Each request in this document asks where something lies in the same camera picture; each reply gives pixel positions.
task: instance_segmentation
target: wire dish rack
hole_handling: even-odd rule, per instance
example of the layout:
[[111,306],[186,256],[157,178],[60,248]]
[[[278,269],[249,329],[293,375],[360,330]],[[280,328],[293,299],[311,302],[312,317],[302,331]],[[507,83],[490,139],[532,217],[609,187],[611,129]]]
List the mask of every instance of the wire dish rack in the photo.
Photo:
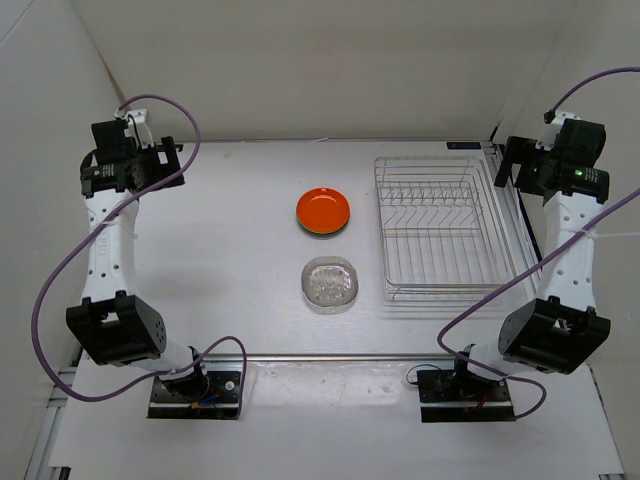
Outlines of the wire dish rack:
[[485,162],[378,158],[375,179],[388,299],[486,294],[513,278]]

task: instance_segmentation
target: white table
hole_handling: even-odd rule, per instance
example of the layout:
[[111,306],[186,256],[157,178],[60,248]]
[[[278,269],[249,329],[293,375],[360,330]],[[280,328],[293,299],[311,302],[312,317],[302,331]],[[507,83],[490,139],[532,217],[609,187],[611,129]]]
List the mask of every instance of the white table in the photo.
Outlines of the white table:
[[[445,153],[442,142],[204,145],[186,186],[142,201],[139,294],[162,313],[170,335],[200,349],[236,335],[251,353],[437,353],[435,337],[453,312],[399,318],[382,308],[373,162]],[[307,235],[295,219],[298,198],[317,186],[340,190],[351,205],[346,229],[326,240]],[[318,315],[303,301],[300,273],[321,255],[343,256],[358,271],[360,291],[346,313]],[[505,315],[530,296],[525,286],[514,288],[448,342],[462,348],[495,338]],[[595,480],[622,471],[586,367],[569,377],[538,375],[549,400],[535,416],[484,425],[420,424],[417,393],[401,382],[407,367],[252,364],[239,422],[147,420],[147,384],[103,404],[71,401],[52,462],[72,467],[74,480]],[[83,361],[75,386],[105,392],[137,373]],[[512,390],[517,411],[538,395],[528,386]]]

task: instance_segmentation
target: black mounting plate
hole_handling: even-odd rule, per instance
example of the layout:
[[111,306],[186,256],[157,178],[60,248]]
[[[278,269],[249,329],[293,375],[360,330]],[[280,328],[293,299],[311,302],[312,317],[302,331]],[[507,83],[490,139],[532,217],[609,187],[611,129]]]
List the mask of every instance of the black mounting plate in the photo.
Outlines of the black mounting plate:
[[478,408],[478,399],[469,400],[451,394],[443,399],[434,384],[449,377],[453,370],[419,370],[416,372],[422,423],[508,422],[513,421],[513,404],[506,382],[490,388],[487,400]]
[[[177,393],[170,393],[162,382],[155,378],[149,398],[147,418],[174,419],[205,419],[205,420],[236,420],[238,418],[238,398],[240,395],[240,372],[237,371],[209,371],[210,390],[218,394],[215,403],[191,408],[192,400],[188,400]],[[227,390],[227,382],[233,382],[234,387]]]

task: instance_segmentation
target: orange bowl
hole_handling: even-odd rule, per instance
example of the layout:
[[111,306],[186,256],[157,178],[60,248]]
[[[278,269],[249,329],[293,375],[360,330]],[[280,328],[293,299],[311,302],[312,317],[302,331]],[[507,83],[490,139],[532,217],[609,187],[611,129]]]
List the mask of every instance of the orange bowl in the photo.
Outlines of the orange bowl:
[[349,221],[349,202],[337,190],[314,188],[305,193],[296,207],[298,222],[312,233],[335,233]]

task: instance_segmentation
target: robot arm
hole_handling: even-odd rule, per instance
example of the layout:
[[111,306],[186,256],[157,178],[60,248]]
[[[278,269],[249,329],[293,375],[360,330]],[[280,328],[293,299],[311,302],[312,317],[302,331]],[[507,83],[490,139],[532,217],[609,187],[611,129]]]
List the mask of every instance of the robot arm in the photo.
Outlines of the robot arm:
[[[540,140],[511,137],[496,186],[504,187],[514,163],[515,186],[544,198],[545,252],[564,244],[598,215],[608,198],[609,176],[593,168],[605,141],[604,126],[557,112]],[[596,314],[592,289],[594,241],[585,236],[542,270],[536,299],[510,314],[497,340],[469,345],[469,358],[507,374],[569,374],[608,337],[610,321]],[[501,377],[457,362],[454,377],[481,390]]]
[[[80,171],[89,226],[94,229],[117,204],[180,165],[171,137],[163,138],[161,146],[153,143],[145,110],[94,124],[92,131],[96,150]],[[166,154],[166,163],[159,152]],[[184,178],[179,177],[167,186],[182,184]],[[82,303],[67,309],[67,325],[99,365],[172,371],[191,363],[197,352],[168,338],[162,316],[137,296],[133,245],[138,208],[138,202],[125,208],[90,245]],[[197,400],[208,388],[204,368],[200,364],[160,380],[169,391]]]

